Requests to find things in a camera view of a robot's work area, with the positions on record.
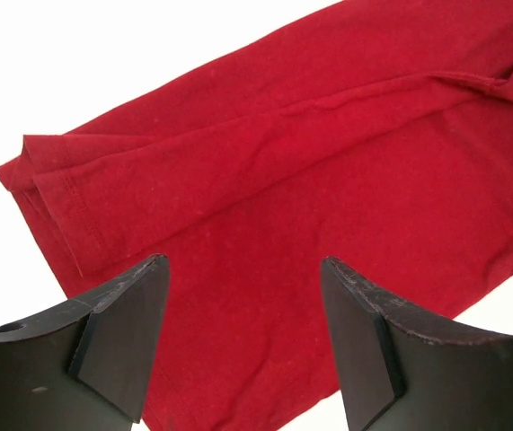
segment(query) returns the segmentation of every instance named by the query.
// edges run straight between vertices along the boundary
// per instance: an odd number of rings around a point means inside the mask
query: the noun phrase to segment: white background
[[[21,151],[23,134],[67,132],[332,3],[0,1],[0,163]],[[0,185],[0,325],[64,299]],[[461,320],[513,333],[513,278]],[[339,394],[283,428],[320,429],[347,429]]]

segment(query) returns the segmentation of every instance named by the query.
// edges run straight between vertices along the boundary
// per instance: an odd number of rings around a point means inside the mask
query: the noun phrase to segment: red fabric
[[[277,429],[338,389],[322,258],[447,316],[513,275],[513,2],[336,4],[0,180],[68,295],[169,256],[153,431]]]

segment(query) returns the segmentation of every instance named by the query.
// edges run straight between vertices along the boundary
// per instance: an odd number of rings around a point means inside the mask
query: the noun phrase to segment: red shirt
[[[338,389],[320,260],[453,317],[513,275],[513,3],[328,7],[0,167],[67,295],[172,265],[156,430]]]

